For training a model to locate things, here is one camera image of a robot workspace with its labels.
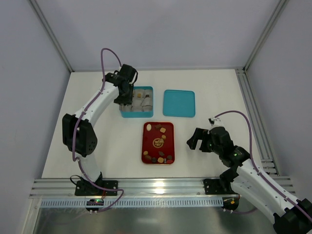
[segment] teal tray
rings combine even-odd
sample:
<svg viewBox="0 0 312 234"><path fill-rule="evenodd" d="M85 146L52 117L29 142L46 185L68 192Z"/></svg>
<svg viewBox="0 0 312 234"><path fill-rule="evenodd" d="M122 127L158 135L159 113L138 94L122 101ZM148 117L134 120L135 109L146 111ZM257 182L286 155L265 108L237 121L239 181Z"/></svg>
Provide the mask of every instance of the teal tray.
<svg viewBox="0 0 312 234"><path fill-rule="evenodd" d="M166 90L163 114L174 117L194 117L196 114L195 93L185 90Z"/></svg>

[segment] black mounting clamp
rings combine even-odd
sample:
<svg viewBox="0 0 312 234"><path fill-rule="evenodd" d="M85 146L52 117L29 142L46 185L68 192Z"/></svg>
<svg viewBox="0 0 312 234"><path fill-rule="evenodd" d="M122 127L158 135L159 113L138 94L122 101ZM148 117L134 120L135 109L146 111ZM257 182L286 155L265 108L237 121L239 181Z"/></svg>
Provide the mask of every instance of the black mounting clamp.
<svg viewBox="0 0 312 234"><path fill-rule="evenodd" d="M102 173L99 178L94 182L96 185L105 189L118 189L117 180L103 180ZM94 187L89 181L80 177L77 181L75 196L117 196L117 192L104 191Z"/></svg>
<svg viewBox="0 0 312 234"><path fill-rule="evenodd" d="M233 192L230 184L222 179L204 179L204 189L206 195L237 195ZM236 210L239 206L239 196L224 198L222 208Z"/></svg>

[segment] red tray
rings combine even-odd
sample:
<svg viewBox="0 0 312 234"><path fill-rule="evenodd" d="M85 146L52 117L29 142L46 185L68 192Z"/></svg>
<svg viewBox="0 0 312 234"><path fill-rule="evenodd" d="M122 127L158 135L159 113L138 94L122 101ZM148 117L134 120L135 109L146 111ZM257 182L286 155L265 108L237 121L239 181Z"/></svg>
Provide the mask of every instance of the red tray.
<svg viewBox="0 0 312 234"><path fill-rule="evenodd" d="M147 131L146 126L150 124L152 129ZM165 128L166 132L162 133L156 129L157 125ZM142 139L142 162L146 164L172 164L175 161L175 139L174 139L174 125L169 122L147 122L143 126L143 139Z"/></svg>

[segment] metal frame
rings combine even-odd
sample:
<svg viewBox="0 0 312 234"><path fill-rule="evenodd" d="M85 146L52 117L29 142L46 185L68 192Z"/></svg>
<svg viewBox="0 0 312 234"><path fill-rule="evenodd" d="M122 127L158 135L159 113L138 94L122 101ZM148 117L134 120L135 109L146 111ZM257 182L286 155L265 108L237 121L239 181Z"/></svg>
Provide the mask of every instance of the metal frame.
<svg viewBox="0 0 312 234"><path fill-rule="evenodd" d="M28 2L30 4L30 6L32 7L32 9L34 10L39 21L41 22L45 32L47 33L49 39L51 40L52 44L54 45L55 49L57 50L59 56L63 60L64 65L67 67L67 69L70 73L73 72L74 70L73 70L72 66L70 65L61 45L59 44L59 41L57 40L56 36L54 35L48 21L46 20L43 12L40 9L37 1L36 0L28 0Z"/></svg>
<svg viewBox="0 0 312 234"><path fill-rule="evenodd" d="M276 25L276 22L278 21L279 17L283 13L288 2L289 2L289 0L279 0L276 8L274 9L271 17L269 18L269 21L267 22L267 25L264 27L255 47L253 48L252 53L250 54L250 56L246 62L246 65L244 67L244 71L248 71L248 69L250 68L252 62L254 61L255 57L257 56L257 54L261 50L263 44L265 43L265 41L267 40L271 31L273 30L274 26Z"/></svg>
<svg viewBox="0 0 312 234"><path fill-rule="evenodd" d="M105 208L115 202L116 198L106 197L99 208ZM45 198L42 200L40 208L92 208L89 204L90 198ZM117 208L176 208L176 207L222 207L222 197L122 197L114 204Z"/></svg>
<svg viewBox="0 0 312 234"><path fill-rule="evenodd" d="M25 219L25 224L22 230L22 234L32 234L34 229L35 229L35 225L36 225L36 221L37 221L37 217L39 214L39 208L41 205L41 198L35 198L32 199L29 211L28 211L28 215Z"/></svg>
<svg viewBox="0 0 312 234"><path fill-rule="evenodd" d="M43 25L48 37L50 38L55 49L58 51L65 66L69 72L74 72L70 65L60 43L53 33L49 23L47 22L43 12L41 11L37 0L28 0L35 14ZM255 140L259 148L264 170L285 190L294 194L294 188L291 179L288 176L279 176L278 169L274 163L274 153L270 146L264 123L261 119L259 109L256 104L251 86L248 81L247 71L250 68L255 57L261 50L263 44L268 38L270 32L275 26L277 20L281 16L289 0L279 0L274 9L267 25L260 35L257 43L250 54L245 66L243 68L236 68L236 75L243 95L243 99L247 108L249 119L251 120ZM237 195L205 195L203 188L203 179L205 178L136 178L136 179L117 179L119 187L125 190L125 199L155 199L161 198L182 198L183 201L194 200L195 198L207 197L235 197ZM37 179L34 182L30 193L32 200L29 212L23 228L23 234L33 233L36 219L39 214L39 207L42 201L49 204L49 200L72 200L77 197L74 196L75 186L68 179Z"/></svg>

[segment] food item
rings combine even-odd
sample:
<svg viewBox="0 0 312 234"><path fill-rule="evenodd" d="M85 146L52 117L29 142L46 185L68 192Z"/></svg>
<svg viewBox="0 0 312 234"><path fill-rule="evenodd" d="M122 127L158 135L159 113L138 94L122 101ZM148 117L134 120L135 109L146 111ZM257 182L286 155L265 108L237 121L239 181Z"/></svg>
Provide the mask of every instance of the food item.
<svg viewBox="0 0 312 234"><path fill-rule="evenodd" d="M144 156L147 160L152 160L152 157L149 155Z"/></svg>
<svg viewBox="0 0 312 234"><path fill-rule="evenodd" d="M143 106L143 111L144 112L149 112L149 111L152 111L152 110L153 110L152 106Z"/></svg>
<svg viewBox="0 0 312 234"><path fill-rule="evenodd" d="M125 106L122 106L122 111L130 112L131 108L132 108L132 105L125 105Z"/></svg>
<svg viewBox="0 0 312 234"><path fill-rule="evenodd" d="M132 112L143 112L143 108L141 106L133 106L131 108Z"/></svg>
<svg viewBox="0 0 312 234"><path fill-rule="evenodd" d="M134 98L132 99L132 106L133 106L133 107L141 107L142 102L143 102L143 99L142 99L142 98L134 97Z"/></svg>
<svg viewBox="0 0 312 234"><path fill-rule="evenodd" d="M141 98L143 99L144 89L134 89L134 95L135 98Z"/></svg>
<svg viewBox="0 0 312 234"><path fill-rule="evenodd" d="M152 129L151 124L146 125L146 130L147 130L147 131L150 131L151 129Z"/></svg>
<svg viewBox="0 0 312 234"><path fill-rule="evenodd" d="M141 103L141 106L152 106L152 105L153 105L153 100L151 97L146 97Z"/></svg>
<svg viewBox="0 0 312 234"><path fill-rule="evenodd" d="M164 162L164 159L162 157L159 157L158 160L157 160L159 163L163 163Z"/></svg>
<svg viewBox="0 0 312 234"><path fill-rule="evenodd" d="M151 98L153 96L153 91L151 89L144 90L143 97L144 98Z"/></svg>

